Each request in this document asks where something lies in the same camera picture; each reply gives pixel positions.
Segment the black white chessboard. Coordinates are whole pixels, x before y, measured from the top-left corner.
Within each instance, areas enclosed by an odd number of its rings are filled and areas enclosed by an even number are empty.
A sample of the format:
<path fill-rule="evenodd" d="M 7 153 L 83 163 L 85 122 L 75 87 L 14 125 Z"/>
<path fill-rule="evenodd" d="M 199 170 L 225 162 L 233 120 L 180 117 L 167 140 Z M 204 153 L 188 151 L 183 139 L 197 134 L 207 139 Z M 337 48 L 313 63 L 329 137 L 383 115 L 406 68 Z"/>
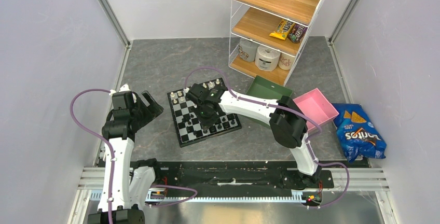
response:
<path fill-rule="evenodd" d="M 194 104 L 186 99 L 186 91 L 179 89 L 167 93 L 172 118 L 180 147 L 189 146 L 207 138 L 219 136 L 242 128 L 237 114 L 224 113 L 210 128 L 203 128 Z"/>

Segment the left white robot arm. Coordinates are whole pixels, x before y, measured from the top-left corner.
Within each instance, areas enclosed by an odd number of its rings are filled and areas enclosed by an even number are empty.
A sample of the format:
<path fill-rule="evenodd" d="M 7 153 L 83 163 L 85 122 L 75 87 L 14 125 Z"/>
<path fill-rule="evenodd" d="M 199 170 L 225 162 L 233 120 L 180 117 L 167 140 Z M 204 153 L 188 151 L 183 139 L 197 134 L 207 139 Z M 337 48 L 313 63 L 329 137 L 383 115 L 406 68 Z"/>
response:
<path fill-rule="evenodd" d="M 135 134 L 163 113 L 147 91 L 141 95 L 124 84 L 111 92 L 113 109 L 109 112 L 102 136 L 105 148 L 103 192 L 98 210 L 88 215 L 88 223 L 145 223 L 143 207 L 150 187 L 161 184 L 163 173 L 156 159 L 138 161 L 130 166 Z"/>

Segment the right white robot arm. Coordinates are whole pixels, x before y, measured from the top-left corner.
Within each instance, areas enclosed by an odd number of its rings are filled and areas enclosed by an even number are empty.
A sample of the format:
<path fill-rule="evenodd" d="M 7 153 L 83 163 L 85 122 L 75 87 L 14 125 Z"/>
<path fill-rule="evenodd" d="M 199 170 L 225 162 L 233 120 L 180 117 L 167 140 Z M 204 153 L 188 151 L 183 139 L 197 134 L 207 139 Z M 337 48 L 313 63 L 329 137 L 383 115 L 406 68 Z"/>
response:
<path fill-rule="evenodd" d="M 270 126 L 274 139 L 288 148 L 296 163 L 299 180 L 305 187 L 320 181 L 322 167 L 312 148 L 307 145 L 310 118 L 306 117 L 288 96 L 261 99 L 238 93 L 222 85 L 212 88 L 193 84 L 184 89 L 187 100 L 192 101 L 195 115 L 203 129 L 213 126 L 220 114 L 243 115 Z"/>

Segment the green square tray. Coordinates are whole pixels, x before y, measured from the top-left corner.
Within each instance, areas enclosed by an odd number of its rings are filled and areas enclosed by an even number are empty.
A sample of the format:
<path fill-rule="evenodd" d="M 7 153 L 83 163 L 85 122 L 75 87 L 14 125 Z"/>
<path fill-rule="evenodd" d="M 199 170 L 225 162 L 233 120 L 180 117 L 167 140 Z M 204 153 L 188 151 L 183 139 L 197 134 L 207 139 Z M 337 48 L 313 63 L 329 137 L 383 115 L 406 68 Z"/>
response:
<path fill-rule="evenodd" d="M 276 84 L 261 76 L 256 76 L 248 88 L 246 95 L 261 99 L 279 100 L 282 96 L 291 97 L 293 90 Z"/>

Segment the grey mug with drawing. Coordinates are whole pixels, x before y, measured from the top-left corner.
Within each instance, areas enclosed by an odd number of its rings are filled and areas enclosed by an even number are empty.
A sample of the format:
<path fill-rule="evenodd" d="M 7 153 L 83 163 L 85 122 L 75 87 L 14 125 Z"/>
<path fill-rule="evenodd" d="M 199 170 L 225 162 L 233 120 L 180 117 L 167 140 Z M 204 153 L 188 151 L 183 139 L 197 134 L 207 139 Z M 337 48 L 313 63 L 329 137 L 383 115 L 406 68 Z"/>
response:
<path fill-rule="evenodd" d="M 239 57 L 247 62 L 254 62 L 259 44 L 247 39 L 239 41 Z"/>

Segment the white toilet paper roll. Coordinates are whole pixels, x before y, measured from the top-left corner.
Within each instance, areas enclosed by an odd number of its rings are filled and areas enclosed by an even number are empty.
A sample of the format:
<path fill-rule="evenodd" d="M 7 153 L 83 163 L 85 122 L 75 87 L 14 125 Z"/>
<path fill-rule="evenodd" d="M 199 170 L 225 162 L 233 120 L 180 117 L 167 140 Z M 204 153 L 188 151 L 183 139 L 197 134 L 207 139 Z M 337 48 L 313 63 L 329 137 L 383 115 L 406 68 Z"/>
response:
<path fill-rule="evenodd" d="M 278 66 L 280 55 L 281 52 L 260 45 L 256 51 L 255 65 L 262 71 L 271 72 Z"/>

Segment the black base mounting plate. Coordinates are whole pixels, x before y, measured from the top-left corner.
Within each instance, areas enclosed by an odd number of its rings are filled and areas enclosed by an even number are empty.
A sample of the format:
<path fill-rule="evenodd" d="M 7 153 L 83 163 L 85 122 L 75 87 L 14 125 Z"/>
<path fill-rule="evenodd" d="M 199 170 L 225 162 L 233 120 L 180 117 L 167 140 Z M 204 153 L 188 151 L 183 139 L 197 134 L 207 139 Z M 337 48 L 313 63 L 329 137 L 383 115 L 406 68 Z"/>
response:
<path fill-rule="evenodd" d="M 171 161 L 154 159 L 131 162 L 133 169 L 151 165 L 155 170 L 154 184 L 175 186 L 168 197 L 189 197 L 192 189 L 197 196 L 218 198 L 288 197 L 292 190 L 317 190 L 334 187 L 329 170 L 322 170 L 313 181 L 301 176 L 295 161 Z"/>

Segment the pink square tray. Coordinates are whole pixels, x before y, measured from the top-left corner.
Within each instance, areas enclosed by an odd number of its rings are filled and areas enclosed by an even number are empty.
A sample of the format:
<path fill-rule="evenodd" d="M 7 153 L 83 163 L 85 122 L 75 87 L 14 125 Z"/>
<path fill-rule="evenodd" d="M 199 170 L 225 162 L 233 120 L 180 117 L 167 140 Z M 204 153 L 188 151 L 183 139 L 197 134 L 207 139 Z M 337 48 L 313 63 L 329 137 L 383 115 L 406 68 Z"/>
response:
<path fill-rule="evenodd" d="M 319 126 L 333 121 L 339 115 L 333 104 L 318 88 L 294 98 L 293 101 L 305 116 Z"/>

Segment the yellow M&M candy bag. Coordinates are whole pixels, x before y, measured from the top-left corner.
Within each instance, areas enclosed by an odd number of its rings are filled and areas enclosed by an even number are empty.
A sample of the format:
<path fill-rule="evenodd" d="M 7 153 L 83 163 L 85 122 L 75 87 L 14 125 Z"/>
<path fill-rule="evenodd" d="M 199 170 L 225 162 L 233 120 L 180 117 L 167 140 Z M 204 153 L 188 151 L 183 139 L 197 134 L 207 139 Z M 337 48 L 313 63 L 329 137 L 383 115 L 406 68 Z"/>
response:
<path fill-rule="evenodd" d="M 295 23 L 293 21 L 282 19 L 277 28 L 273 32 L 271 32 L 269 36 L 280 40 L 286 40 L 294 25 Z"/>

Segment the brown M&M candy bag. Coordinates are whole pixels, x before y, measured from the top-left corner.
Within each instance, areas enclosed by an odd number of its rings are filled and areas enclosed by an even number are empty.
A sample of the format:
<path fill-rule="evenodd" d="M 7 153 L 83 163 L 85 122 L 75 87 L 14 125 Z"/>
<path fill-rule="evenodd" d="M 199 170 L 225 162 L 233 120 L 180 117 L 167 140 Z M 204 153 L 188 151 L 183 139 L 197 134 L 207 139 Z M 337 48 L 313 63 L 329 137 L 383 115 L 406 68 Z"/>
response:
<path fill-rule="evenodd" d="M 288 35 L 288 39 L 293 43 L 300 43 L 307 30 L 307 27 L 295 23 Z"/>

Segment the blue Doritos chip bag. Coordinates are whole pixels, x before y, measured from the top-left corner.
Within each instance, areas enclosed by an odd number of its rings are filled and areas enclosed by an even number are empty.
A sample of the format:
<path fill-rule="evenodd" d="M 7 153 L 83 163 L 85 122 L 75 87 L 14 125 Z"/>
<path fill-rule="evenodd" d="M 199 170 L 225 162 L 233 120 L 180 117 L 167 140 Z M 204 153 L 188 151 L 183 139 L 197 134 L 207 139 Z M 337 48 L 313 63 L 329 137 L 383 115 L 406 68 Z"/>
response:
<path fill-rule="evenodd" d="M 360 104 L 334 103 L 333 107 L 338 111 L 333 120 L 336 135 L 348 162 L 359 156 L 386 158 L 387 144 Z"/>

